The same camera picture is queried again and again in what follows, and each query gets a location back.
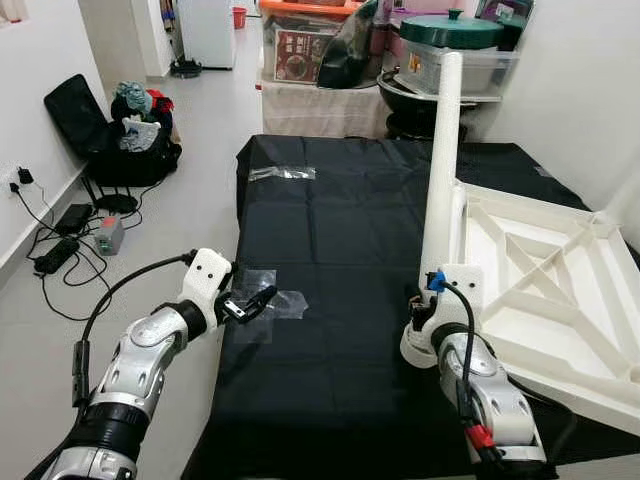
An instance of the orange lid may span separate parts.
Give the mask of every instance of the orange lid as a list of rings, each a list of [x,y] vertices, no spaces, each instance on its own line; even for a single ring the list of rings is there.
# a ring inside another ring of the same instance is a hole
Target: orange lid
[[[355,12],[362,2],[347,0],[344,7],[330,7],[327,5],[313,5],[310,3],[291,3],[282,0],[260,0],[260,8],[277,10],[280,12],[317,13],[320,15],[344,15],[348,17]]]

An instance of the clear tape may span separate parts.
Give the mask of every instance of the clear tape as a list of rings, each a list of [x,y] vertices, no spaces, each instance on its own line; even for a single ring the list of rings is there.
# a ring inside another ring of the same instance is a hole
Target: clear tape
[[[265,167],[254,168],[249,172],[250,182],[268,177],[315,180],[316,169],[314,167]]]
[[[541,177],[550,177],[553,178],[553,175],[551,175],[549,172],[547,172],[544,168],[542,167],[533,167],[536,169],[536,172],[538,172],[538,175],[540,175]]]
[[[275,270],[242,270],[231,298],[242,308],[251,297],[270,285],[276,285]],[[232,341],[237,344],[272,343],[273,321],[277,318],[302,319],[307,308],[309,305],[301,292],[278,290],[264,312],[244,325],[234,324]]]

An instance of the table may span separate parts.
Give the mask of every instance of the table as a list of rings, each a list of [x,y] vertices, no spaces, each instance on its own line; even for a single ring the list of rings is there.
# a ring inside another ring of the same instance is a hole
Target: table
[[[237,261],[304,293],[302,320],[268,344],[227,327],[212,416],[183,478],[428,478],[471,471],[435,369],[398,344],[417,278],[430,143],[254,137],[238,155]],[[250,169],[314,167],[315,180]],[[465,182],[586,207],[514,144],[463,144]],[[566,422],[532,401],[550,448]],[[561,463],[640,451],[640,439],[580,418]]]

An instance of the blue connector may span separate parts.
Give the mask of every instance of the blue connector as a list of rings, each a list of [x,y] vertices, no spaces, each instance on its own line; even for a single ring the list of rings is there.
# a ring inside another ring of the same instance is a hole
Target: blue connector
[[[442,293],[444,292],[444,282],[446,281],[447,278],[442,272],[429,273],[429,283],[427,284],[427,288],[434,292]]]

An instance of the floor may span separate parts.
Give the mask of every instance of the floor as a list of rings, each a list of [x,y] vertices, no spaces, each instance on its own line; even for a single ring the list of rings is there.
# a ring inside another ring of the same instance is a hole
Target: floor
[[[211,247],[235,256],[235,155],[261,131],[254,89],[261,42],[260,21],[236,32],[239,51],[232,72],[205,72],[197,79],[156,85],[176,103],[184,153],[178,171],[144,198],[144,223],[127,232],[105,275],[112,282],[152,261]],[[78,192],[75,201],[86,201]],[[156,305],[175,299],[183,266],[140,278],[117,294],[93,331],[91,379],[104,372],[118,336]],[[90,275],[87,266],[78,279]],[[52,302],[87,315],[103,290],[98,283],[68,288],[47,283]],[[71,351],[82,325],[45,305],[30,262],[0,292],[0,465],[2,478],[21,478],[64,436],[72,422]],[[200,339],[171,366],[167,385],[139,459],[141,479],[177,479],[209,416],[220,338]],[[562,467],[563,480],[637,479],[640,456]]]

